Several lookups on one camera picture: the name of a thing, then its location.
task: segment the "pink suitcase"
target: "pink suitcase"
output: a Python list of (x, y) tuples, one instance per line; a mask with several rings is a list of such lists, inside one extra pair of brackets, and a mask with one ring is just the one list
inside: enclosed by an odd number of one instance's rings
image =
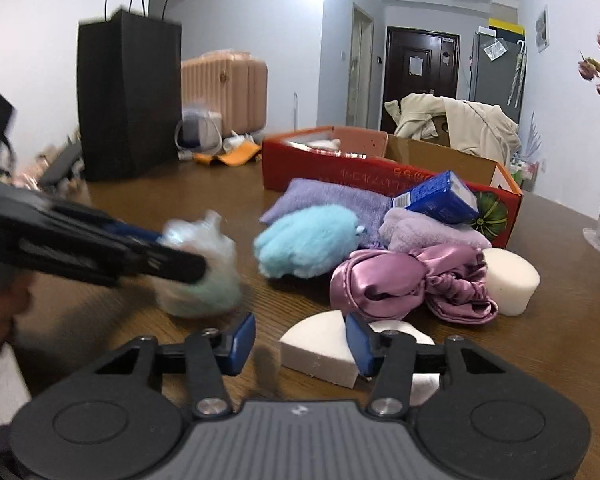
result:
[(248, 52), (218, 50), (182, 63), (182, 105), (222, 114), (222, 136), (250, 134), (267, 122), (267, 65)]

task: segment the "pumpkin picture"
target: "pumpkin picture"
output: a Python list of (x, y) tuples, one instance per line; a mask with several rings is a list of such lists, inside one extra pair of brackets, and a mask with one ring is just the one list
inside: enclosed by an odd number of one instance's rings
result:
[(479, 215), (470, 225), (493, 242), (507, 227), (509, 209), (495, 193), (482, 192), (475, 196), (478, 199)]

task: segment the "pink satin scrunchie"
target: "pink satin scrunchie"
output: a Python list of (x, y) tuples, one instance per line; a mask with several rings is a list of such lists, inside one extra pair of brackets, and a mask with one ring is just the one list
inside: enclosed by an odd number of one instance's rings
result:
[(409, 254), (355, 251), (331, 277), (331, 307), (379, 320), (402, 319), (426, 303), (445, 321), (484, 324), (498, 314), (485, 275), (482, 251), (465, 245), (441, 244)]

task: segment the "dark brown door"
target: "dark brown door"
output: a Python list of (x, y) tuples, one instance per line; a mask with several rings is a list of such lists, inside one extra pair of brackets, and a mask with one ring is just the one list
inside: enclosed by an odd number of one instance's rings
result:
[[(456, 97), (459, 36), (399, 27), (389, 27), (387, 34), (383, 103), (411, 93)], [(384, 107), (381, 127), (395, 131)]]

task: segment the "refrigerator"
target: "refrigerator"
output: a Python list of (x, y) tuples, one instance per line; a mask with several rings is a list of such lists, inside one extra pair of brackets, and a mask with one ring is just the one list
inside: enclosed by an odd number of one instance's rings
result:
[(473, 66), (471, 70), (471, 85), (469, 89), (469, 101), (485, 103), (488, 105), (500, 105), (502, 111), (515, 121), (520, 122), (520, 108), (522, 108), (522, 93), (524, 92), (524, 81), (518, 107), (516, 108), (516, 91), (513, 94), (511, 104), (507, 105), (513, 78), (516, 75), (518, 54), (520, 46), (511, 41), (500, 41), (507, 47), (506, 53), (495, 60), (491, 60), (484, 51), (485, 47), (493, 43), (495, 38), (487, 34), (474, 34)]

